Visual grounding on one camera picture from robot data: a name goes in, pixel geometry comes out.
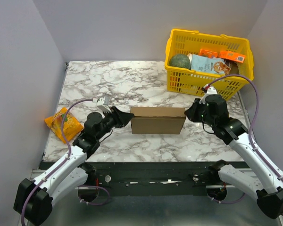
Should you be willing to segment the brown cardboard box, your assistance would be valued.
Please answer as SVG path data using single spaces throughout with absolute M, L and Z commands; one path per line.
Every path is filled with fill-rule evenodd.
M 131 107 L 132 133 L 178 135 L 186 120 L 184 112 L 180 107 Z

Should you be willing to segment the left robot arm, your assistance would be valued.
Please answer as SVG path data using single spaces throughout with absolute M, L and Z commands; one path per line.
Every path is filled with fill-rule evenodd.
M 34 179 L 20 182 L 13 209 L 21 215 L 21 224 L 28 220 L 35 226 L 41 225 L 63 196 L 78 186 L 92 185 L 95 174 L 84 169 L 83 164 L 99 148 L 103 136 L 113 128 L 123 128 L 133 117 L 133 113 L 122 112 L 115 106 L 107 113 L 90 113 L 84 129 L 64 156 Z

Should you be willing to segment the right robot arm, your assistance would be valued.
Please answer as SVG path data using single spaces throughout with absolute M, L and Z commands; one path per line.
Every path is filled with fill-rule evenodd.
M 260 210 L 269 218 L 283 214 L 283 171 L 277 167 L 254 141 L 240 120 L 229 117 L 227 103 L 218 94 L 194 100 L 184 114 L 188 120 L 207 124 L 216 137 L 243 158 L 257 176 L 256 179 L 219 161 L 219 166 L 208 172 L 210 183 L 227 182 L 256 200 Z

